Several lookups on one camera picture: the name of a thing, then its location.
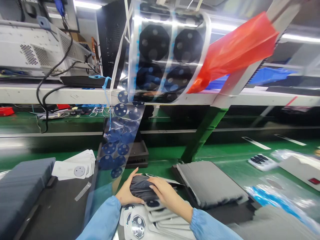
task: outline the green metal leg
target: green metal leg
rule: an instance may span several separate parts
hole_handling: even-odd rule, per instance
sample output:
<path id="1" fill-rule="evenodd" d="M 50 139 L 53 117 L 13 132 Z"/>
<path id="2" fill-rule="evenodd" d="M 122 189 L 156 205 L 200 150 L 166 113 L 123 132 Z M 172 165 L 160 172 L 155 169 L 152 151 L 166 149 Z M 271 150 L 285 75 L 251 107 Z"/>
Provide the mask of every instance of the green metal leg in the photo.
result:
<path id="1" fill-rule="evenodd" d="M 199 149 L 205 144 L 206 140 L 227 111 L 228 109 L 221 109 L 217 107 L 209 108 L 206 116 L 198 127 L 194 138 L 190 141 L 182 154 L 181 160 L 184 163 L 190 163 L 194 160 Z"/>

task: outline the hand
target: hand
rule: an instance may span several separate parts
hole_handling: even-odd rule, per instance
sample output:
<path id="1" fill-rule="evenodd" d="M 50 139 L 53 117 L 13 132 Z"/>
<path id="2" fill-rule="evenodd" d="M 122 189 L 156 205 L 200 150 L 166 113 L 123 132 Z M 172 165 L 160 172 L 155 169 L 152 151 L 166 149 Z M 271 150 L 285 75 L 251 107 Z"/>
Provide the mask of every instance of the hand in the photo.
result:
<path id="1" fill-rule="evenodd" d="M 193 208 L 176 193 L 169 183 L 157 177 L 151 177 L 148 181 L 154 184 L 150 188 L 154 190 L 163 205 L 191 223 Z"/>
<path id="2" fill-rule="evenodd" d="M 121 205 L 127 205 L 129 203 L 140 203 L 144 204 L 144 201 L 141 198 L 134 197 L 130 191 L 130 184 L 134 176 L 141 175 L 142 173 L 136 173 L 139 170 L 137 167 L 124 182 L 119 192 L 116 194 L 116 198 L 119 200 Z"/>

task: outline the light blue shirt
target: light blue shirt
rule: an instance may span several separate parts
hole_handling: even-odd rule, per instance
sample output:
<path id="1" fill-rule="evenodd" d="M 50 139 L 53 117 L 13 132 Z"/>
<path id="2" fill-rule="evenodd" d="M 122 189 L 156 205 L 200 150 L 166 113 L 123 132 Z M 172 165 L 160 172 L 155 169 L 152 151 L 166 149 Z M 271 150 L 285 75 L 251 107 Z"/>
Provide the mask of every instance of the light blue shirt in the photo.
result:
<path id="1" fill-rule="evenodd" d="M 119 200 L 115 196 L 109 197 L 93 215 L 77 240 L 111 240 L 119 222 L 120 209 Z M 242 240 L 226 225 L 196 208 L 193 209 L 190 229 L 197 240 Z"/>

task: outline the red plastic bag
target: red plastic bag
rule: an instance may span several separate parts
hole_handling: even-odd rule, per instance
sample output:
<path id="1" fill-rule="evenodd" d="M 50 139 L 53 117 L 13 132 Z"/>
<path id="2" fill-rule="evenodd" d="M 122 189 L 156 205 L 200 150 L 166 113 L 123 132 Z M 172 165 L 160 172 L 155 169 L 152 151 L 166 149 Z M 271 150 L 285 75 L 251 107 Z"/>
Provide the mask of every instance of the red plastic bag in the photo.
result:
<path id="1" fill-rule="evenodd" d="M 279 32 L 262 12 L 209 46 L 197 79 L 187 93 L 204 90 L 210 81 L 270 57 Z"/>

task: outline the stack of gray pads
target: stack of gray pads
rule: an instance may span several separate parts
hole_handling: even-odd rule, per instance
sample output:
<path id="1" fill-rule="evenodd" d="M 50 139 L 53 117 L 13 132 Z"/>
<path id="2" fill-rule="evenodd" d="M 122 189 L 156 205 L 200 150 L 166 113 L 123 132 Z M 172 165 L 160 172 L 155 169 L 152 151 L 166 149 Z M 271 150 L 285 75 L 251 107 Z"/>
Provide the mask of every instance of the stack of gray pads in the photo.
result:
<path id="1" fill-rule="evenodd" d="M 201 209 L 248 201 L 248 194 L 212 162 L 178 164 L 177 170 Z"/>
<path id="2" fill-rule="evenodd" d="M 0 180 L 0 239 L 12 239 L 47 185 L 55 158 L 21 162 Z"/>
<path id="3" fill-rule="evenodd" d="M 244 240 L 316 240 L 319 239 L 306 225 L 282 208 L 267 205 L 255 211 L 253 221 L 230 227 Z"/>
<path id="4" fill-rule="evenodd" d="M 131 185 L 130 191 L 133 196 L 141 198 L 145 202 L 150 200 L 158 199 L 158 196 L 155 192 L 149 187 L 150 185 L 154 185 L 151 182 L 148 182 L 148 176 L 134 176 Z"/>

